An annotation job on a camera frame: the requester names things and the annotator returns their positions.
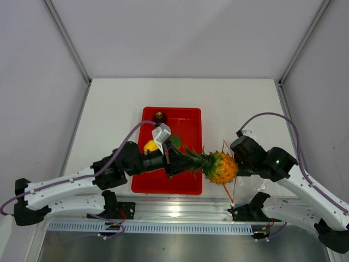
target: gray wall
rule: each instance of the gray wall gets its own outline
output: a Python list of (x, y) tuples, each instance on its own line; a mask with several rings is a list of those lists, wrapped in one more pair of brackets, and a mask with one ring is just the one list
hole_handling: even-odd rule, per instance
[(92, 78), (279, 79), (323, 0), (53, 0)]
[(312, 175), (349, 202), (349, 1), (333, 1), (286, 81)]
[[(42, 2), (0, 1), (1, 204), (18, 178), (57, 177), (85, 90)], [(22, 261), (32, 232), (15, 226), (2, 261)]]

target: red tray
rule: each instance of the red tray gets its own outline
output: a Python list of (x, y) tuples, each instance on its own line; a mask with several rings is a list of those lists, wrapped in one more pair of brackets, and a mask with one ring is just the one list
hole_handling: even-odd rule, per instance
[[(171, 128), (172, 135), (178, 135), (183, 145), (194, 148), (196, 152), (202, 152), (201, 141), (201, 110), (199, 108), (153, 108), (146, 107), (143, 110), (142, 120), (152, 120), (156, 112), (163, 112), (167, 116), (167, 125)], [(152, 140), (153, 126), (144, 124), (141, 126), (138, 145), (143, 151), (144, 145)], [(182, 172), (173, 178), (166, 176), (165, 170), (158, 170), (146, 174), (134, 176), (131, 189), (135, 193), (152, 194), (185, 194), (200, 195), (202, 193), (202, 174)]]

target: white table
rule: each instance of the white table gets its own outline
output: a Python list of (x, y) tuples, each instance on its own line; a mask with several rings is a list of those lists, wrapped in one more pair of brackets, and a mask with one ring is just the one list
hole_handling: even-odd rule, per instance
[[(230, 144), (235, 132), (251, 116), (265, 111), (282, 114), (274, 80), (247, 79), (94, 79), (90, 87), (65, 174), (78, 172), (109, 156), (133, 126), (141, 120), (145, 106), (200, 108), (202, 142), (207, 151), (220, 150), (223, 139)], [(262, 116), (252, 121), (257, 142), (268, 150), (273, 146), (294, 155), (284, 120)], [(131, 140), (137, 142), (138, 132)], [(114, 191), (123, 196), (145, 196), (131, 190), (132, 178)], [(233, 183), (228, 187), (232, 191)], [(251, 198), (258, 190), (276, 197), (294, 196), (276, 183), (259, 176), (238, 178), (235, 196)], [(203, 179), (198, 198), (222, 198), (221, 186)]]

